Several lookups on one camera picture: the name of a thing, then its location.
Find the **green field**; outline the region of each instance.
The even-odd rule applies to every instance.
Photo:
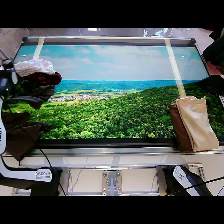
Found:
[[[194,83],[186,84],[185,90],[189,96],[206,96],[211,126],[217,136],[223,136],[224,109],[219,98]],[[177,88],[167,86],[110,99],[45,103],[39,110],[25,103],[11,108],[29,112],[32,121],[53,125],[43,139],[171,138],[174,133],[168,106],[177,97]]]

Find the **landscape picture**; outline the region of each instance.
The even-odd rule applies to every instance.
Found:
[[[32,59],[36,46],[22,46],[16,62]],[[197,86],[208,77],[197,50],[173,48],[187,95],[206,96],[210,123],[224,134],[219,98]],[[178,97],[165,46],[44,45],[40,58],[53,63],[63,80],[32,121],[51,124],[43,139],[172,138],[169,104]]]

